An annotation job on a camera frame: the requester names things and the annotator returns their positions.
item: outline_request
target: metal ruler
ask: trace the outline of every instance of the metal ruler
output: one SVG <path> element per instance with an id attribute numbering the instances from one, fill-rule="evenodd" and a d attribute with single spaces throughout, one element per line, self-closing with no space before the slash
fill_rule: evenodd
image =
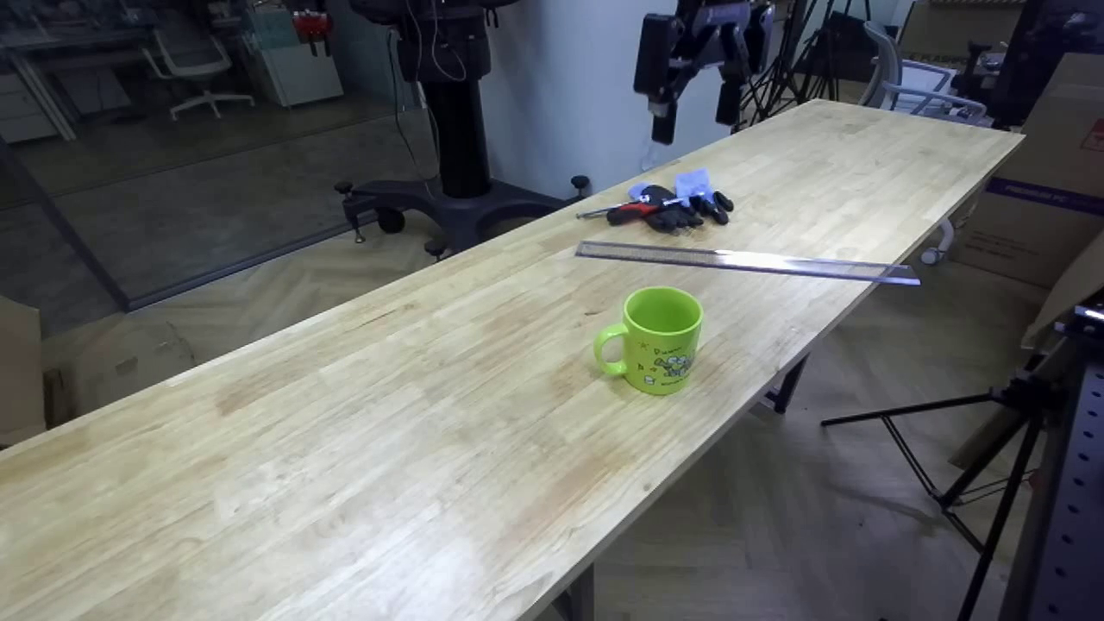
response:
<path id="1" fill-rule="evenodd" d="M 897 265 L 897 263 L 835 263 L 835 260 L 797 260 L 797 255 L 766 255 L 766 253 L 617 244 L 617 242 L 583 242 L 578 255 L 613 260 L 613 263 L 663 263 L 663 265 L 697 265 L 697 268 L 743 268 L 743 271 L 921 286 L 921 277 L 911 265 Z"/>

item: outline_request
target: black stand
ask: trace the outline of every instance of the black stand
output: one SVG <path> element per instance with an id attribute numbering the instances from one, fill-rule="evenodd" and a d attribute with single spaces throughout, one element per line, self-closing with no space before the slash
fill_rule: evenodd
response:
<path id="1" fill-rule="evenodd" d="M 427 253 L 442 255 L 446 250 L 464 253 L 480 244 L 492 222 L 542 219 L 563 208 L 558 199 L 490 181 L 475 78 L 426 83 L 426 101 L 442 159 L 437 181 L 338 188 L 338 193 L 344 193 L 344 222 L 356 234 L 371 219 L 377 219 L 387 234 L 398 234 L 404 231 L 404 212 L 420 212 L 442 227 L 442 238 L 427 242 Z"/>
<path id="2" fill-rule="evenodd" d="M 950 485 L 940 491 L 931 482 L 931 475 L 926 472 L 921 458 L 911 451 L 911 445 L 905 443 L 902 429 L 893 423 L 893 418 L 909 418 L 909 413 L 927 413 L 927 409 L 947 409 L 947 406 L 965 406 L 965 404 L 1002 404 L 1002 413 L 1016 418 L 1010 423 L 1002 429 L 1002 435 L 993 435 L 987 445 L 980 445 L 975 458 L 962 468 L 962 475 Z M 1005 521 L 1010 513 L 1010 503 L 1021 491 L 1021 481 L 1027 472 L 1027 458 L 1034 447 L 1034 438 L 1044 423 L 1044 413 L 1063 406 L 1063 392 L 1053 389 L 1044 378 L 1027 375 L 1027 378 L 1010 378 L 1005 389 L 989 389 L 989 392 L 970 392 L 970 398 L 956 398 L 956 399 L 927 399 L 927 404 L 911 404 L 911 406 L 890 406 L 890 409 L 871 409 L 871 413 L 852 413 L 852 418 L 827 418 L 820 421 L 820 429 L 839 429 L 839 423 L 859 423 L 859 421 L 885 421 L 893 445 L 902 447 L 902 454 L 909 458 L 911 472 L 921 481 L 921 485 L 927 491 L 927 498 L 942 507 L 942 513 L 956 524 L 956 531 L 980 551 L 973 580 L 965 588 L 962 607 L 958 607 L 958 621 L 965 621 L 975 607 L 980 588 L 987 580 L 987 568 L 993 561 Z M 1021 447 L 1016 454 L 1010 475 L 1005 482 L 993 524 L 987 531 L 987 538 L 975 538 L 962 518 L 956 513 L 956 507 L 962 507 L 965 491 L 973 485 L 973 481 L 1002 454 L 1002 447 L 1024 429 Z"/>

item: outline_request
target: wooden table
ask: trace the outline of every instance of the wooden table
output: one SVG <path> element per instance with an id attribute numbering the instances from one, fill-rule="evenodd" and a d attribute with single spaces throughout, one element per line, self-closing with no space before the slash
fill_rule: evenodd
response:
<path id="1" fill-rule="evenodd" d="M 1016 135 L 808 104 L 706 169 L 727 227 L 672 244 L 905 260 Z M 549 603 L 873 286 L 583 263 L 625 188 L 0 454 L 11 619 L 519 619 Z M 689 389 L 599 378 L 637 286 L 706 308 Z"/>

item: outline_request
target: office chair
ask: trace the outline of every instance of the office chair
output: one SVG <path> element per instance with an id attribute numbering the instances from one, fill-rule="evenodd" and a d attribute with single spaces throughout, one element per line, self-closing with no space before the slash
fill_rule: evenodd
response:
<path id="1" fill-rule="evenodd" d="M 151 40 L 158 52 L 142 47 L 151 74 L 166 83 L 195 83 L 199 91 L 199 97 L 168 106 L 173 120 L 195 106 L 212 106 L 218 120 L 218 104 L 256 106 L 252 94 L 212 94 L 213 75 L 230 68 L 228 47 L 212 30 L 199 30 L 195 21 L 175 15 L 151 30 Z"/>
<path id="2" fill-rule="evenodd" d="M 878 67 L 866 83 L 862 106 L 885 106 L 885 112 L 958 120 L 958 124 L 984 124 L 984 127 L 993 124 L 980 101 L 950 94 L 956 68 L 902 60 L 893 38 L 873 21 L 866 21 L 862 30 L 878 47 Z M 956 242 L 956 224 L 940 222 L 940 242 L 921 253 L 921 263 L 931 265 L 947 260 L 954 242 Z"/>
<path id="3" fill-rule="evenodd" d="M 1027 475 L 1027 458 L 1034 447 L 1038 430 L 1050 423 L 1050 418 L 1061 418 L 1065 409 L 1069 389 L 1069 368 L 1079 363 L 1079 343 L 1082 334 L 1104 330 L 1104 234 L 1097 234 L 1079 260 L 1061 277 L 1053 293 L 1044 296 L 1034 326 L 1024 330 L 1021 349 L 1024 363 L 1021 368 L 996 389 L 950 398 L 950 399 L 927 399 L 927 404 L 909 404 L 909 406 L 887 406 L 871 413 L 850 413 L 850 418 L 824 418 L 820 429 L 839 423 L 866 423 L 881 421 L 893 445 L 902 447 L 905 461 L 926 485 L 926 493 L 940 503 L 940 511 L 950 518 L 950 524 L 980 551 L 973 580 L 965 588 L 958 619 L 970 619 L 980 598 L 980 588 L 987 580 L 987 568 L 993 561 L 993 551 L 1002 544 L 1002 531 L 1009 524 L 1009 513 L 1016 507 L 1017 485 Z M 962 447 L 970 451 L 962 461 L 962 475 L 940 491 L 921 465 L 921 458 L 911 451 L 909 438 L 897 429 L 897 418 L 919 418 L 931 409 L 965 406 L 965 404 L 996 404 L 996 418 Z M 1010 475 L 1005 482 L 993 524 L 984 538 L 975 538 L 962 518 L 956 513 L 962 503 L 987 498 L 993 485 L 973 485 L 975 475 L 1021 435 L 1021 445 L 1016 451 Z"/>

